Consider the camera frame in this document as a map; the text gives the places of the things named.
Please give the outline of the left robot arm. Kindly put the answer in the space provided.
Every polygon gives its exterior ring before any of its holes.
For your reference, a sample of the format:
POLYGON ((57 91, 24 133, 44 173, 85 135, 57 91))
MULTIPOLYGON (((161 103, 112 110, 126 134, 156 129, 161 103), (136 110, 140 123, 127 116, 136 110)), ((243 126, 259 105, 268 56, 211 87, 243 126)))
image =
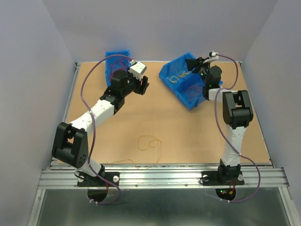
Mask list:
POLYGON ((88 136, 95 135, 97 126, 120 110, 126 96, 132 92, 144 95, 148 86, 147 76, 139 80, 133 73, 115 71, 110 86, 93 107, 72 122, 61 122, 57 126, 52 156, 86 173, 93 185, 101 185, 105 176, 104 166, 92 160, 94 146, 88 144, 88 136))

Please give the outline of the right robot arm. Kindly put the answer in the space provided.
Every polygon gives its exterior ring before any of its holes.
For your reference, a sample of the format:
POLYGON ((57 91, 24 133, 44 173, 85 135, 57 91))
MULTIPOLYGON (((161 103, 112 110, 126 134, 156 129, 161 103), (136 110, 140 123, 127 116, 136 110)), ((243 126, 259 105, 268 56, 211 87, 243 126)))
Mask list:
POLYGON ((226 184, 233 177, 238 177, 240 174, 240 158, 243 157, 241 154, 243 136, 250 122, 253 120, 253 109, 248 91, 233 90, 238 81, 238 64, 229 56, 211 52, 207 58, 190 58, 186 59, 185 63, 188 71, 199 74, 204 82, 205 85, 202 88, 203 97, 208 101, 214 101, 216 124, 219 132, 226 141, 220 166, 216 172, 216 178, 220 183, 226 184), (235 81, 230 88, 220 86, 222 70, 216 65, 211 66, 211 63, 219 57, 228 59, 235 65, 235 81), (222 117, 227 126, 227 134, 223 133, 218 121, 218 102, 222 103, 222 117))

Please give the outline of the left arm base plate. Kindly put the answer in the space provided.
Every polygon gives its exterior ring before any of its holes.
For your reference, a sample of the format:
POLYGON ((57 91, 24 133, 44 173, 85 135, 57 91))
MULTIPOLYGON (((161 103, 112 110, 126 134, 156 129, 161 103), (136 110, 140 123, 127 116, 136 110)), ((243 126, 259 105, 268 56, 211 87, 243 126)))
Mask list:
MULTIPOLYGON (((99 177, 92 177, 82 171, 75 171, 74 176, 78 179, 78 187, 106 187, 106 182, 99 177)), ((120 173, 106 172, 104 178, 114 185, 119 186, 120 173)))

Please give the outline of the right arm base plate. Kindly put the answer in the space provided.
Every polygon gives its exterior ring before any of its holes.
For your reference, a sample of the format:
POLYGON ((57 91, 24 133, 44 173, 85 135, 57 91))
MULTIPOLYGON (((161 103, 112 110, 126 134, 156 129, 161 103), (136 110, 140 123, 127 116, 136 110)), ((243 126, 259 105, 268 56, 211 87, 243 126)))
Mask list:
POLYGON ((217 171, 202 171, 199 183, 204 186, 242 186, 245 181, 239 180, 238 176, 220 176, 217 171))

